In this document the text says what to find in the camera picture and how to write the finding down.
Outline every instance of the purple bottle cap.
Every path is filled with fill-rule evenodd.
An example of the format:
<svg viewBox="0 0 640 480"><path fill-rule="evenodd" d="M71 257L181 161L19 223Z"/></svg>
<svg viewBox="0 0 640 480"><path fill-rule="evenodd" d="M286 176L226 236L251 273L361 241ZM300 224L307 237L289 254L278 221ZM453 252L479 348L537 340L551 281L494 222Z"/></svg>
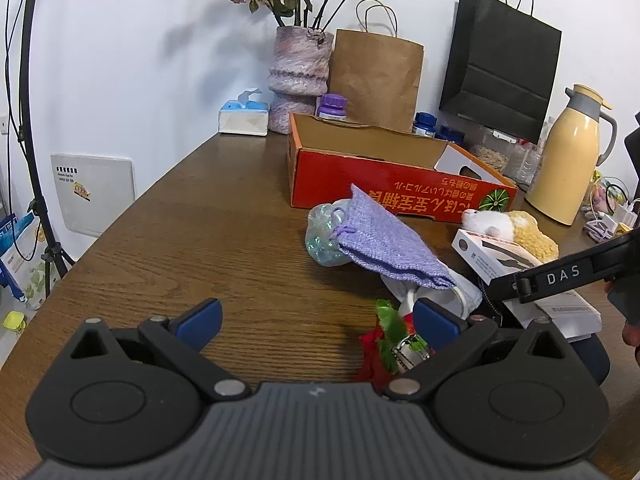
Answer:
<svg viewBox="0 0 640 480"><path fill-rule="evenodd" d="M324 94L322 96L322 106L331 106L332 108L344 108L347 105L347 98L339 94Z"/></svg>

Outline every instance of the thermos handle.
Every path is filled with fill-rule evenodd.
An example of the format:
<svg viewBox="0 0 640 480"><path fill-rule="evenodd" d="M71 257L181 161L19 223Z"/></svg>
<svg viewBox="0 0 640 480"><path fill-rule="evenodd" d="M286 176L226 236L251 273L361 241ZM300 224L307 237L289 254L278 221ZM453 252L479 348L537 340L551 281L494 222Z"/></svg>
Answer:
<svg viewBox="0 0 640 480"><path fill-rule="evenodd" d="M609 141L609 145L607 146L606 151L598 157L596 166L599 166L600 164L602 164L605 160L607 160L609 155L611 155L611 152L613 150L613 145L616 143L616 137L618 136L618 123L616 122L616 120L613 117L608 116L604 112L600 112L600 116L605 121L607 121L607 123L611 123L612 129L611 129L611 140Z"/></svg>

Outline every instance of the wooden table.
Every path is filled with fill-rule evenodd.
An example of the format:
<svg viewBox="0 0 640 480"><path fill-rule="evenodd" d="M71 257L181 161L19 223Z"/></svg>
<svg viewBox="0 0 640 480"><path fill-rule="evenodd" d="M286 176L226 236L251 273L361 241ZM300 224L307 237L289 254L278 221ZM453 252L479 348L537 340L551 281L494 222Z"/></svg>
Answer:
<svg viewBox="0 0 640 480"><path fill-rule="evenodd" d="M150 314L176 316L217 297L225 321L204 353L231 373L254 384L346 381L356 373L357 338L375 323L375 300L390 295L373 272L353 264L326 269L308 256L306 211L288 205L286 140L213 137L140 197L55 288L0 371L3 479L38 463L24 423L26 401L87 317L135 326ZM450 247L457 226L403 220L447 265L468 272ZM542 219L540 227L562 254L588 245L579 226ZM640 469L640 370L602 284L580 293L602 313L601 338L612 362L603 386L611 426L595 462L627 480Z"/></svg>

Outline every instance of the watermelon graphic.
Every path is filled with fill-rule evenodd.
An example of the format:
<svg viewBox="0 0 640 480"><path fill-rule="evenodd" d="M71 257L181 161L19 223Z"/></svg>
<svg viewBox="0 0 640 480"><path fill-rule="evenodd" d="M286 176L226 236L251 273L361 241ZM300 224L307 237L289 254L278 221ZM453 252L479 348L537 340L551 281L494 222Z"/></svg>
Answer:
<svg viewBox="0 0 640 480"><path fill-rule="evenodd" d="M509 203L509 194L503 189L494 189L480 202L480 211L500 211L504 212Z"/></svg>

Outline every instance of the textured vase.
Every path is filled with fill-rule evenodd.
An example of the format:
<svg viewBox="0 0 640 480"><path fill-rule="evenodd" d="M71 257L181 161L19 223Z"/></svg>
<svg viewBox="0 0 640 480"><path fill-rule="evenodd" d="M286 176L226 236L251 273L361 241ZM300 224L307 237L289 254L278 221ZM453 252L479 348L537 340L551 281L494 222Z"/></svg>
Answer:
<svg viewBox="0 0 640 480"><path fill-rule="evenodd" d="M289 113L313 114L327 92L334 35L304 27L279 27L267 79L274 92L269 129L290 134Z"/></svg>

